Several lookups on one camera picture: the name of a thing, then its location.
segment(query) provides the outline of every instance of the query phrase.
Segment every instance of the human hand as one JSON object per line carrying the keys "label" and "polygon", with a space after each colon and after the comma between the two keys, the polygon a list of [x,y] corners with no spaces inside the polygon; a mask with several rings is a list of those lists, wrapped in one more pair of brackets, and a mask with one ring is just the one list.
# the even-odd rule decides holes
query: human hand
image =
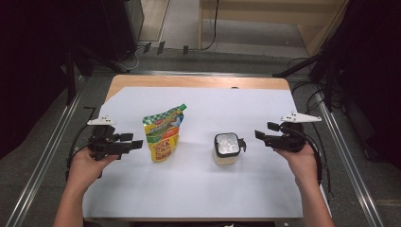
{"label": "human hand", "polygon": [[118,158],[118,155],[108,155],[96,161],[94,155],[95,153],[88,148],[84,148],[76,153],[68,175],[68,188],[83,194],[98,176],[100,176],[101,171]]}
{"label": "human hand", "polygon": [[287,161],[289,168],[295,175],[295,181],[298,186],[311,183],[318,183],[317,164],[312,147],[305,144],[299,152],[290,152],[281,149],[274,149]]}

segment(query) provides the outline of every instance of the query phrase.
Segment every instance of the floor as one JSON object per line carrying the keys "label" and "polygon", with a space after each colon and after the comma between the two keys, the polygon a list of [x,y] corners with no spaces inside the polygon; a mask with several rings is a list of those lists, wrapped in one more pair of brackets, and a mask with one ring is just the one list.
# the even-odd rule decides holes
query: floor
{"label": "floor", "polygon": [[[161,9],[167,9],[167,11],[161,13],[164,15],[163,17],[159,15],[158,26],[153,26],[159,28],[149,32],[152,35],[144,38],[143,44],[152,42],[152,46],[157,47],[160,41],[166,41],[166,49],[161,55],[156,53],[156,48],[151,48],[146,54],[138,51],[122,62],[126,67],[131,68],[132,74],[160,74],[168,71],[173,74],[174,72],[199,72],[199,75],[205,76],[211,72],[219,72],[223,76],[271,77],[271,74],[282,72],[302,60],[296,58],[307,57],[301,38],[293,26],[246,23],[235,25],[223,21],[218,21],[217,39],[213,48],[204,52],[194,51],[183,55],[184,45],[197,45],[198,1],[170,0],[167,3],[167,1],[156,0],[153,3],[162,4],[162,2]],[[209,37],[204,40],[204,44],[211,42],[212,26],[213,22],[203,21],[204,35]],[[307,80],[309,71],[309,68],[305,68],[297,72],[297,75],[290,76],[288,78],[289,85],[294,87],[299,81]],[[37,164],[42,160],[43,153],[49,150],[52,151],[50,152],[51,162],[45,169],[46,174],[39,179],[40,183],[34,191],[34,198],[31,198],[31,201],[26,204],[28,209],[21,214],[25,218],[15,226],[51,226],[65,184],[63,176],[68,149],[78,129],[85,123],[88,116],[88,113],[83,111],[83,106],[100,107],[114,75],[115,72],[110,69],[95,64],[94,75],[87,80],[81,80],[80,100],[54,149],[50,149],[47,142],[66,111],[64,105],[66,92],[54,101],[25,142],[0,160],[0,201],[2,201],[0,226],[6,226],[8,223],[18,199],[29,184],[32,172],[37,167],[43,167],[37,166]],[[299,112],[305,111],[305,104],[315,92],[314,89],[313,85],[305,85],[295,93],[294,101]],[[315,111],[315,114],[323,114],[319,108]],[[385,162],[373,163],[366,160],[363,147],[346,115],[337,109],[334,110],[333,115],[347,149],[351,153],[352,161],[357,166],[358,175],[375,201],[375,208],[383,221],[383,225],[377,226],[397,226],[401,222],[401,193],[399,190],[401,188],[401,171]],[[338,226],[374,226],[368,221],[365,211],[362,209],[361,200],[357,196],[357,188],[351,181],[353,176],[350,176],[346,169],[347,161],[344,161],[340,155],[330,126],[319,124],[317,127],[324,141],[330,167],[334,197],[327,191],[326,194],[330,200],[333,219]],[[316,136],[311,126],[306,126],[305,130],[312,136]],[[104,227],[129,226],[127,222],[100,222]],[[289,220],[277,222],[276,225],[297,227],[303,226],[303,223]]]}

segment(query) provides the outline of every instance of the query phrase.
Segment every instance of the forearm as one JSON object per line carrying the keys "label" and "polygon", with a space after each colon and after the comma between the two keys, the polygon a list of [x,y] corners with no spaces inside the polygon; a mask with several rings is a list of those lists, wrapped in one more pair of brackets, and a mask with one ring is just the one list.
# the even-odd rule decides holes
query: forearm
{"label": "forearm", "polygon": [[299,185],[306,227],[335,226],[317,183]]}
{"label": "forearm", "polygon": [[82,200],[84,191],[68,185],[62,193],[59,209],[54,220],[54,227],[82,226]]}

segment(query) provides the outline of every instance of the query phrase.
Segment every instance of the person's right arm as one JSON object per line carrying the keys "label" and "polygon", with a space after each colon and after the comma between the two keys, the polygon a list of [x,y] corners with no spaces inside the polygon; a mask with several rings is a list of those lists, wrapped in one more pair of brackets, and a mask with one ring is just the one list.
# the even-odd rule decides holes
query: person's right arm
{"label": "person's right arm", "polygon": [[335,226],[318,184],[317,165],[310,145],[306,144],[297,153],[278,149],[275,151],[288,161],[295,175],[295,182],[301,192],[305,226]]}

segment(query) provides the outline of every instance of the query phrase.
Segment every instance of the white plastic bracket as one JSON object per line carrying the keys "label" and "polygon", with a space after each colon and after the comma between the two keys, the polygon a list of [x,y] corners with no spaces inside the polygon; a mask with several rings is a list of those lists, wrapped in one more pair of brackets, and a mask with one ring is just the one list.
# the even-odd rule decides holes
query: white plastic bracket
{"label": "white plastic bracket", "polygon": [[95,120],[90,120],[87,123],[88,125],[115,125],[117,122],[112,120],[109,116],[102,116]]}
{"label": "white plastic bracket", "polygon": [[322,121],[322,118],[319,116],[311,116],[302,113],[291,112],[290,115],[282,116],[281,120],[292,123],[302,123],[302,122]]}

